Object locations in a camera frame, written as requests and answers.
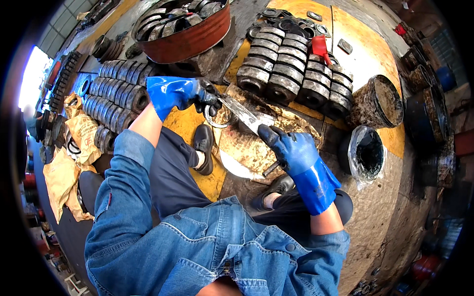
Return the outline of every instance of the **denim jacket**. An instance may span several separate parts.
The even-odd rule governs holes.
[[[236,196],[181,210],[152,228],[154,151],[130,130],[115,140],[85,245],[100,295],[196,295],[224,275],[243,295],[337,295],[345,231],[312,235],[302,246],[277,226],[255,223]]]

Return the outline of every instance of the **glove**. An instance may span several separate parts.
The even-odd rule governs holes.
[[[341,183],[326,166],[308,133],[285,133],[266,125],[258,135],[275,152],[281,168],[293,179],[311,215],[326,211],[336,198],[334,189]]]
[[[192,104],[202,113],[206,105],[211,105],[209,114],[214,117],[222,107],[218,100],[219,91],[207,79],[156,76],[146,79],[146,90],[161,121],[170,114],[173,107],[185,110]]]

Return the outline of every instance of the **grease bucket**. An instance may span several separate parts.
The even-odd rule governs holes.
[[[353,93],[350,120],[356,126],[374,129],[398,126],[403,121],[403,104],[393,83],[375,75]]]

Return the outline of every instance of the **white sock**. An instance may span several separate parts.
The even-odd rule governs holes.
[[[196,151],[196,154],[198,155],[199,162],[198,162],[198,165],[195,166],[194,168],[198,170],[201,167],[201,165],[204,163],[204,161],[206,160],[206,155],[202,151]]]
[[[280,196],[282,196],[280,193],[273,192],[267,195],[266,197],[264,197],[265,207],[269,209],[273,209],[273,202]]]

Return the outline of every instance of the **jacket sleeve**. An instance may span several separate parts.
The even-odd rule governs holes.
[[[349,249],[349,234],[344,230],[326,235],[311,235],[304,245],[311,251],[298,259],[296,276],[313,295],[338,295],[342,261]]]
[[[95,220],[85,260],[126,249],[152,229],[150,171],[153,145],[126,129],[115,140],[114,157],[95,201]]]

